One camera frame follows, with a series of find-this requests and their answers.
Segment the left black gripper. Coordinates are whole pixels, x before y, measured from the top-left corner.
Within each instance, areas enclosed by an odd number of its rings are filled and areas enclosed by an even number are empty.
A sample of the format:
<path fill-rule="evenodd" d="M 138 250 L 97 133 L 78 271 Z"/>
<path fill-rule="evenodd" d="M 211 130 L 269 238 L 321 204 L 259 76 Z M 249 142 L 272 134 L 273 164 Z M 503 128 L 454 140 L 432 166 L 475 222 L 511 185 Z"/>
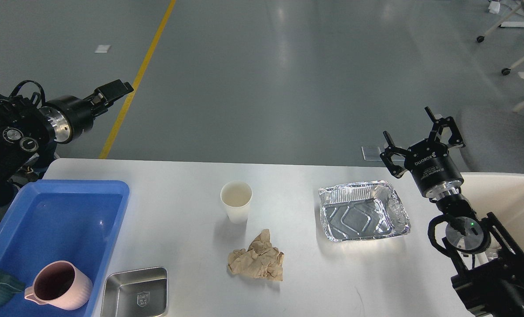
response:
<path fill-rule="evenodd" d="M 105 114 L 106 108 L 114 102 L 134 92 L 129 82 L 119 79 L 99 86 L 84 99 L 74 96 L 45 102 L 39 108 L 49 132 L 49 140 L 67 144 L 93 129 L 95 119 Z"/>

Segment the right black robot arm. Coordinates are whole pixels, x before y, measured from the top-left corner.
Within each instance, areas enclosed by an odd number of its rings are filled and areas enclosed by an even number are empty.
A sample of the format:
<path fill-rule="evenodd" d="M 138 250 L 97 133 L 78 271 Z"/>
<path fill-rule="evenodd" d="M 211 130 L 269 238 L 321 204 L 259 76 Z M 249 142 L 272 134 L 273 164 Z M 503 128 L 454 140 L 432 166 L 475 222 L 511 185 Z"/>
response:
<path fill-rule="evenodd" d="M 465 147 L 455 119 L 425 111 L 432 122 L 428 137 L 401 148 L 384 131 L 380 158 L 397 179 L 409 171 L 421 195 L 441 212 L 429 221 L 427 237 L 451 259 L 457 272 L 451 285 L 467 311 L 476 317 L 524 317 L 524 251 L 494 213 L 479 219 L 462 194 L 465 180 L 449 154 Z"/>

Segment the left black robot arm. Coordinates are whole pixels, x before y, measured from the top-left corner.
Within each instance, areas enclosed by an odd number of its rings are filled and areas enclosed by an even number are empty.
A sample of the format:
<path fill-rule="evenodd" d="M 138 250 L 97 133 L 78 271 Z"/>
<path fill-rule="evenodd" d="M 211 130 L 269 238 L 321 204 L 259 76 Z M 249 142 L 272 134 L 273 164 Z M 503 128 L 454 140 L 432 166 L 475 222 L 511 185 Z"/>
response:
<path fill-rule="evenodd" d="M 26 83 L 18 83 L 7 97 L 0 95 L 0 206 L 14 199 L 10 179 L 30 159 L 42 158 L 51 144 L 67 144 L 89 132 L 96 117 L 134 90 L 128 82 L 114 80 L 83 99 L 48 100 L 41 85 L 30 98 L 21 96 Z"/>

